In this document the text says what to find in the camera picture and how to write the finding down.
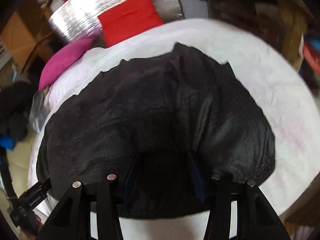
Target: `hand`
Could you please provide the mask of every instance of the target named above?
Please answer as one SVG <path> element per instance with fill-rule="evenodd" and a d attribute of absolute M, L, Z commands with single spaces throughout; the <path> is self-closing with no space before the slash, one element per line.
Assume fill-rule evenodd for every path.
<path fill-rule="evenodd" d="M 38 232 L 39 230 L 42 228 L 42 223 L 41 223 L 41 218 L 39 216 L 36 215 L 36 220 L 38 221 Z M 35 240 L 36 236 L 34 236 L 33 234 L 29 233 L 28 231 L 22 231 L 20 229 L 20 233 L 19 233 L 19 239 L 20 240 Z"/>

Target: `black fabric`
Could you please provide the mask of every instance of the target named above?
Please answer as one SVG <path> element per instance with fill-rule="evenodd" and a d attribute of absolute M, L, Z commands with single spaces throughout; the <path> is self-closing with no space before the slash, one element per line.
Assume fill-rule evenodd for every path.
<path fill-rule="evenodd" d="M 33 85 L 17 82 L 0 92 L 0 136 L 18 142 L 27 135 L 28 116 L 36 91 Z"/>
<path fill-rule="evenodd" d="M 142 156 L 119 215 L 155 219 L 208 210 L 188 174 L 194 151 L 212 172 L 261 184 L 275 166 L 274 135 L 229 64 L 176 44 L 168 54 L 122 60 L 65 101 L 45 127 L 37 176 L 60 199 L 74 181 L 123 178 Z"/>

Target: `white cloth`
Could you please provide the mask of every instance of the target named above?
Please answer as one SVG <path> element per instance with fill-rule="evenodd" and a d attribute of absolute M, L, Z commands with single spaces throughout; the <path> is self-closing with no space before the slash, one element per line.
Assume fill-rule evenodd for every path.
<path fill-rule="evenodd" d="M 276 168 L 260 189 L 280 215 L 320 171 L 319 113 L 311 93 L 289 63 L 261 39 L 231 25 L 207 19 L 181 20 L 151 29 L 108 49 L 88 51 L 53 85 L 50 96 L 59 96 L 55 98 L 46 122 L 67 98 L 78 94 L 100 71 L 117 66 L 121 59 L 167 53 L 176 42 L 193 46 L 220 63 L 230 62 L 236 77 L 263 110 L 276 138 Z M 44 128 L 34 144 L 29 186 L 37 182 L 36 159 L 43 134 Z M 44 203 L 38 208 L 49 214 Z M 124 239 L 202 239 L 208 214 L 160 220 L 120 219 L 120 222 Z M 233 209 L 230 236 L 235 234 Z"/>

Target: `magenta pillow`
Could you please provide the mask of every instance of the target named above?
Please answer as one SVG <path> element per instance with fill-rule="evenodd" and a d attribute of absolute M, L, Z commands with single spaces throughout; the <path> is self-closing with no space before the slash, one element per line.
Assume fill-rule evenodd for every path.
<path fill-rule="evenodd" d="M 54 54 L 42 70 L 39 91 L 53 84 L 68 67 L 91 47 L 93 41 L 94 38 L 73 41 Z"/>

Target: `pink fabric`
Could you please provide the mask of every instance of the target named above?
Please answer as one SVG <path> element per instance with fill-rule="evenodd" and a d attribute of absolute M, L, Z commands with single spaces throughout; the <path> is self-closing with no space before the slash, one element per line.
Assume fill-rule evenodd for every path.
<path fill-rule="evenodd" d="M 64 46 L 54 54 L 42 70 L 39 91 L 53 84 L 68 67 L 91 47 L 93 41 L 94 38 L 80 39 Z"/>

